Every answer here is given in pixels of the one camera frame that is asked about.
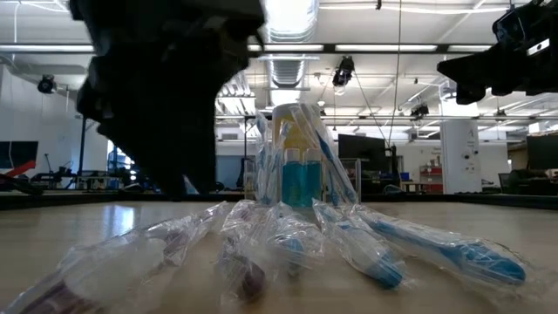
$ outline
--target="bottle cap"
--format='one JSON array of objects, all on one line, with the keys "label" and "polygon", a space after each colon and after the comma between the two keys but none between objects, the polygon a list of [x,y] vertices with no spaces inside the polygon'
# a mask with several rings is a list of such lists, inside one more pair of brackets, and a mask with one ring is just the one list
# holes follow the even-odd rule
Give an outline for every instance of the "bottle cap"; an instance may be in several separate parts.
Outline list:
[{"label": "bottle cap", "polygon": [[285,149],[285,162],[300,161],[300,149],[287,148]]},{"label": "bottle cap", "polygon": [[304,152],[304,161],[322,161],[322,152],[319,149],[309,148]]}]

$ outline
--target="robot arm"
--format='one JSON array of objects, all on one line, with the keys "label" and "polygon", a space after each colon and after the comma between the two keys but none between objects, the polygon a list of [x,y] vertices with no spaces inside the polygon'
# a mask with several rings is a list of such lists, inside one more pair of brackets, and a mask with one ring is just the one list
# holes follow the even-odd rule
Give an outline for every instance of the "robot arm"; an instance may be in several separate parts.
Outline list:
[{"label": "robot arm", "polygon": [[259,0],[71,0],[96,56],[78,111],[171,197],[214,189],[214,99],[262,39]]}]

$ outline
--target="white pillar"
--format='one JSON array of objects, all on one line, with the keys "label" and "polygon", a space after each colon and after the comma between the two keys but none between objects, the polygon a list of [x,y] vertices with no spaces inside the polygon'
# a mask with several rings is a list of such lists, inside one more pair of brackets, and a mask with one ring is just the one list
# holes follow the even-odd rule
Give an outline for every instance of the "white pillar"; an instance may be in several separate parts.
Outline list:
[{"label": "white pillar", "polygon": [[444,121],[441,139],[444,193],[482,192],[477,121]]}]

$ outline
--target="table surface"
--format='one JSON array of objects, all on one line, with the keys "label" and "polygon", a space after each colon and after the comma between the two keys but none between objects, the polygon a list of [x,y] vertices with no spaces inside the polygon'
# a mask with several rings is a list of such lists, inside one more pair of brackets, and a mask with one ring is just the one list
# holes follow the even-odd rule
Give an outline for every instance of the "table surface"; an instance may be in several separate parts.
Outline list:
[{"label": "table surface", "polygon": [[[0,212],[0,309],[56,269],[73,245],[88,245],[168,218],[203,210],[210,203],[121,202]],[[500,242],[550,269],[558,269],[558,212],[460,203],[375,203],[376,210]],[[209,234],[190,251],[174,277],[159,313],[217,313],[213,269],[222,239]],[[495,313],[480,294],[442,270],[406,259],[416,278],[410,287],[385,291],[351,268],[332,248],[326,264],[298,281],[279,277],[265,296],[242,313]],[[518,313],[558,308],[554,287],[538,304],[518,304]]]}]

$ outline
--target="plastic bag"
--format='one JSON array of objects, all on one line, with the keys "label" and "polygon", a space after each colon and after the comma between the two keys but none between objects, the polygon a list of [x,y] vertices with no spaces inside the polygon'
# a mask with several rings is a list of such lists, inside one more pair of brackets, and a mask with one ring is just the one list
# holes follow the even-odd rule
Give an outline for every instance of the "plastic bag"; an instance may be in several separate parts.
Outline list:
[{"label": "plastic bag", "polygon": [[271,254],[290,276],[312,269],[324,259],[324,237],[316,224],[280,202],[268,213],[267,244]]},{"label": "plastic bag", "polygon": [[352,186],[343,164],[334,153],[333,139],[320,116],[309,105],[293,106],[290,108],[290,111],[296,126],[301,130],[301,134],[311,148],[316,148],[322,152],[327,168],[327,181],[333,204],[358,203],[357,192]]},{"label": "plastic bag", "polygon": [[556,274],[536,269],[525,258],[494,242],[431,228],[355,205],[357,213],[374,231],[401,248],[447,270],[481,292],[498,297],[538,297],[556,281]]},{"label": "plastic bag", "polygon": [[283,121],[279,139],[275,145],[271,143],[271,134],[268,120],[261,113],[256,115],[256,125],[260,137],[256,141],[257,154],[255,156],[255,198],[261,204],[273,205],[279,202],[279,171],[282,165],[282,152],[285,140],[292,124]]},{"label": "plastic bag", "polygon": [[159,307],[174,272],[226,203],[200,214],[134,229],[90,247],[72,248],[55,273],[3,313],[146,313]]},{"label": "plastic bag", "polygon": [[265,244],[269,207],[239,201],[228,214],[221,233],[226,236],[216,264],[222,304],[252,301],[275,279],[275,265]]},{"label": "plastic bag", "polygon": [[405,263],[396,258],[387,241],[363,222],[353,223],[330,205],[314,201],[314,211],[322,232],[354,269],[369,276],[385,289],[395,289],[404,281]]}]

